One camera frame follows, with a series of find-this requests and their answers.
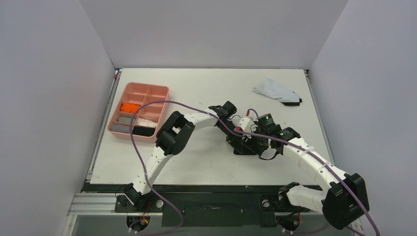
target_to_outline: white cloth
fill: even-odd
[[[139,118],[137,125],[144,126],[144,127],[150,127],[150,128],[156,128],[156,126],[158,124],[156,122],[153,122],[152,120]]]
[[[270,97],[272,99],[277,99],[282,102],[284,105],[291,104],[299,105],[302,102],[300,96],[298,96],[293,91],[284,87],[282,84],[278,83],[275,80],[266,78],[261,84],[253,88],[253,91],[258,94]]]

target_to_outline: black bracket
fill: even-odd
[[[279,224],[279,222],[277,221],[278,217],[275,216],[275,212],[298,212],[298,211],[309,212],[310,211],[309,209],[304,208],[304,207],[300,208],[299,206],[286,204],[285,202],[280,201],[279,200],[280,198],[282,198],[280,194],[260,195],[259,201],[261,203],[262,214],[261,214],[261,221],[259,225],[261,226],[261,228],[278,226]]]
[[[123,188],[123,192],[126,197],[130,200],[127,200],[128,205],[132,205],[132,208],[136,211],[141,210],[147,202],[147,197],[142,196],[142,193],[138,193],[134,188],[133,184],[130,183]]]
[[[352,176],[345,174],[345,177],[343,182],[352,189],[369,211],[368,195],[363,178],[358,174]],[[328,190],[323,202],[323,215],[333,227],[341,230],[363,216],[364,212],[341,183],[332,182],[330,185],[332,188]]]
[[[194,131],[194,124],[179,111],[174,111],[156,134],[156,146],[164,150],[164,155],[179,154],[187,145]]]
[[[294,138],[301,138],[300,134],[297,133],[291,127],[287,127],[287,128],[282,129],[278,132],[275,132],[272,136],[277,137],[277,138],[282,139],[282,140],[285,140],[285,141],[289,141],[289,140],[294,139]],[[284,154],[284,145],[286,145],[286,144],[283,144],[283,143],[278,142],[278,141],[271,140],[270,145],[271,145],[271,148],[276,149],[276,151],[279,154],[281,154],[281,155]]]
[[[157,207],[156,201],[159,200],[156,196],[152,197],[142,197],[141,198],[145,204],[141,208],[137,208],[133,206],[130,201],[127,199],[125,195],[118,195],[115,205],[115,212],[117,213],[131,213],[131,212],[139,212],[145,210],[148,206],[147,203],[150,204],[150,208],[148,212],[162,212],[163,207]]]
[[[279,196],[280,196],[280,199],[281,199],[280,200],[281,205],[283,205],[287,208],[292,208],[293,207],[293,205],[291,205],[291,203],[290,203],[290,200],[288,199],[287,193],[291,188],[293,188],[295,186],[298,186],[298,185],[299,185],[299,183],[292,182],[292,183],[289,183],[289,184],[287,184],[284,187],[279,189],[278,193],[279,193]]]

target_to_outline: pink organizer tray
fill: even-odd
[[[134,103],[137,105],[143,105],[148,102],[156,101],[156,100],[168,100],[169,96],[169,88],[167,86],[160,86],[160,85],[150,85],[150,84],[141,84],[141,83],[134,83],[131,82],[126,85],[124,88],[123,94],[118,102],[118,105],[113,113],[112,118],[110,119],[109,124],[107,125],[107,130],[112,133],[114,136],[120,139],[130,139],[130,134],[126,133],[119,133],[110,130],[110,127],[114,124],[121,124],[129,126],[129,123],[118,122],[120,117],[128,117],[132,118],[132,113],[121,112],[120,107],[122,106],[123,102]],[[133,135],[135,141],[145,142],[145,143],[153,143],[156,141],[156,133],[158,132],[159,128],[162,126],[162,122],[164,121],[164,117],[168,108],[169,103],[154,103],[151,105],[142,108],[139,111],[138,115],[135,115],[137,118],[143,118],[147,120],[152,120],[156,122],[156,129],[152,136],[146,137],[141,135]]]

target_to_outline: white enclosure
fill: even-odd
[[[347,0],[80,0],[116,67],[313,64]]]
[[[383,235],[415,235],[416,12],[414,0],[2,1],[0,234],[60,234],[114,67],[233,67],[311,69],[337,166],[364,177]]]

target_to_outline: cable tie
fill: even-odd
[[[326,161],[319,169],[317,169],[317,171],[321,171],[324,167],[330,165],[331,163],[329,161]]]
[[[304,150],[301,154],[300,157],[303,157],[304,155],[306,155],[309,151],[314,151],[315,147],[314,146],[309,146],[306,150]]]

